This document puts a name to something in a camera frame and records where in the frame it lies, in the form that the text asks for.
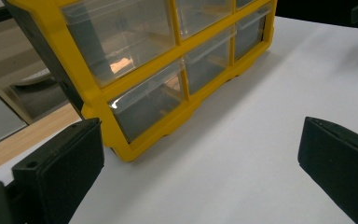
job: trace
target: transparent drawer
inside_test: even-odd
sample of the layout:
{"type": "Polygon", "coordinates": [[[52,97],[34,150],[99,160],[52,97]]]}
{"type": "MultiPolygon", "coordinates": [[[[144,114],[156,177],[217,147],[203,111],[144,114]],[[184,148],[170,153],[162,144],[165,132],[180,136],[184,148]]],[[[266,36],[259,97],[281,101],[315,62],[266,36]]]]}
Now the transparent drawer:
{"type": "Polygon", "coordinates": [[[265,5],[236,23],[235,60],[241,58],[262,41],[266,15],[270,11],[271,5],[265,5]]]}
{"type": "Polygon", "coordinates": [[[231,27],[185,55],[190,94],[193,94],[222,73],[229,64],[231,27]]]}
{"type": "Polygon", "coordinates": [[[176,7],[183,39],[231,13],[230,0],[176,0],[176,7]]]}
{"type": "Polygon", "coordinates": [[[100,86],[173,48],[167,4],[166,0],[84,0],[62,8],[100,86]]]}
{"type": "Polygon", "coordinates": [[[237,1],[237,9],[243,8],[254,0],[236,0],[237,1]]]}
{"type": "Polygon", "coordinates": [[[108,103],[129,142],[183,101],[182,70],[180,61],[171,63],[108,103]]]}

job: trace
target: yellow storage organizer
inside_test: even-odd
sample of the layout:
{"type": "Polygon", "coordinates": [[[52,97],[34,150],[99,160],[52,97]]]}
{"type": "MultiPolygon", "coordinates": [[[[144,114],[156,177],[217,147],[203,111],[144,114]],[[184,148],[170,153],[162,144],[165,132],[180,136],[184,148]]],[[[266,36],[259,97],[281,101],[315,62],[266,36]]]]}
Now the yellow storage organizer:
{"type": "Polygon", "coordinates": [[[267,50],[276,4],[276,0],[6,2],[41,56],[51,51],[53,57],[44,55],[47,65],[59,62],[62,88],[71,103],[83,118],[101,119],[103,143],[123,161],[136,159],[173,132],[206,97],[267,50]],[[17,15],[19,10],[26,12],[37,32],[27,30],[32,25],[17,15]],[[44,39],[48,48],[42,48],[38,39],[44,39]]]}

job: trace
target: wooden strip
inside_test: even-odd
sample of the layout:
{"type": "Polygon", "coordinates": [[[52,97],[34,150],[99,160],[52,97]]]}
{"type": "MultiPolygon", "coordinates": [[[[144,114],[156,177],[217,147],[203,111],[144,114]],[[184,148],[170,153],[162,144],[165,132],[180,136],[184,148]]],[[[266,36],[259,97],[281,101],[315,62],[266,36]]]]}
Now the wooden strip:
{"type": "Polygon", "coordinates": [[[79,119],[70,104],[0,142],[0,165],[79,119]]]}

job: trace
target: tabletop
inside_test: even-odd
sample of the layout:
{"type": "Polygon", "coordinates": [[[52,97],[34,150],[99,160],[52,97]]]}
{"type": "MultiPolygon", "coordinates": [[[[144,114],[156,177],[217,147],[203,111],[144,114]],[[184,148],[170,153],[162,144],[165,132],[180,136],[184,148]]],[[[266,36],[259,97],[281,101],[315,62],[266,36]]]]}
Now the tabletop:
{"type": "Polygon", "coordinates": [[[179,129],[134,162],[105,148],[71,223],[353,223],[298,165],[306,116],[358,133],[358,29],[277,17],[270,49],[179,129]]]}

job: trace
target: storage box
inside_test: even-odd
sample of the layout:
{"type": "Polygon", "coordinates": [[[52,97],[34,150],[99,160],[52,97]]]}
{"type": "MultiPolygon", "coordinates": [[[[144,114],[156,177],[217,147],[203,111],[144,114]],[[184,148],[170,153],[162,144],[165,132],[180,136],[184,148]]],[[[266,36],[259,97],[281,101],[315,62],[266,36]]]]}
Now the storage box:
{"type": "Polygon", "coordinates": [[[165,0],[84,0],[62,8],[100,86],[173,48],[168,4],[165,0]]]}
{"type": "Polygon", "coordinates": [[[176,0],[178,20],[186,39],[231,13],[229,0],[176,0]]]}
{"type": "Polygon", "coordinates": [[[155,75],[109,102],[129,142],[165,117],[183,101],[181,61],[171,63],[155,75]]]}
{"type": "Polygon", "coordinates": [[[250,49],[262,41],[266,15],[271,11],[271,5],[265,5],[256,12],[236,23],[235,60],[237,61],[250,49]]]}
{"type": "Polygon", "coordinates": [[[237,9],[243,8],[254,0],[237,0],[237,9]]]}
{"type": "Polygon", "coordinates": [[[227,28],[185,55],[190,94],[207,85],[228,67],[232,30],[227,28]]]}

